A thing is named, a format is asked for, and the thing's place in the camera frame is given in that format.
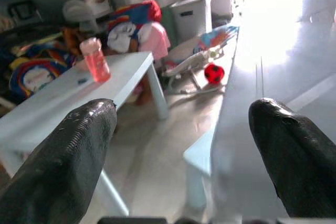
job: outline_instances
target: white cloth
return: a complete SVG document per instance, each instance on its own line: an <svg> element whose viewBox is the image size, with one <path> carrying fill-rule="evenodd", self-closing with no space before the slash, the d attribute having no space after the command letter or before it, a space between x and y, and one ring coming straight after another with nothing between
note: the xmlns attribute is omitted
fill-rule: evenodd
<svg viewBox="0 0 336 224"><path fill-rule="evenodd" d="M125 22L117 25L110 31L107 45L110 49L117 52L127 52L130 47L131 36L136 29L135 24Z"/></svg>
<svg viewBox="0 0 336 224"><path fill-rule="evenodd" d="M144 24L138 32L139 44L145 43L152 32L152 23Z"/></svg>

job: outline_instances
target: light blue table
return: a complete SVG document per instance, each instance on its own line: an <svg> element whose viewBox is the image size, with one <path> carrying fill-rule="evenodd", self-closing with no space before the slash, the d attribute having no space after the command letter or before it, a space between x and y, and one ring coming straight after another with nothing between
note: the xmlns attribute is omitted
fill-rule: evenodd
<svg viewBox="0 0 336 224"><path fill-rule="evenodd" d="M146 73L159 118L164 120L168 117L168 106L150 52L108 56L106 60L112 74L107 82L96 83L90 72L75 66L0 119L0 160L11 176L23 163L17 152L31 152L68 112L98 98L112 99L118 109ZM78 80L83 78L88 81L79 85ZM129 214L104 170L93 197L112 216Z"/></svg>

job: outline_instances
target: light blue stool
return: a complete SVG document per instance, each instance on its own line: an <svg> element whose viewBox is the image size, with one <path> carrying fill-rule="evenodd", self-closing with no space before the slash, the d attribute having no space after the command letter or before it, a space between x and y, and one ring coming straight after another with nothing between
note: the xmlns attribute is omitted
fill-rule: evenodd
<svg viewBox="0 0 336 224"><path fill-rule="evenodd" d="M204 133L183 154L186 167L186 201L193 208L206 205L206 197L202 178L210 178L210 152L215 128Z"/></svg>

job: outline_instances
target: baby bouncer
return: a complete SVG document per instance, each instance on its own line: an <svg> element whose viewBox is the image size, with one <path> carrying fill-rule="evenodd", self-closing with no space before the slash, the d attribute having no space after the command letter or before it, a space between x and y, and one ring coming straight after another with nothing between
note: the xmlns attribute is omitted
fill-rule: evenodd
<svg viewBox="0 0 336 224"><path fill-rule="evenodd" d="M177 62L177 64L162 73L162 76L169 78L166 89L167 94L204 94L223 88L224 84L219 84L209 89L202 88L195 73L203 69L208 63L223 57L223 48L231 39L235 39L234 43L236 43L238 32L238 27L221 26L215 28L210 33L192 38L171 50L168 58L174 63ZM195 89L175 89L173 87L174 81L186 75L190 76Z"/></svg>

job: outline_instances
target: red soccer ball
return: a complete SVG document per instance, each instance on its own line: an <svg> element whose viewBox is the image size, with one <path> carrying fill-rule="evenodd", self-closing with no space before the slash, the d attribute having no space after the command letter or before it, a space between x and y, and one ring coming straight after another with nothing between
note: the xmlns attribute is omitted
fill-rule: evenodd
<svg viewBox="0 0 336 224"><path fill-rule="evenodd" d="M204 76L210 84L218 85L224 78L225 71L222 67L211 63L204 69Z"/></svg>

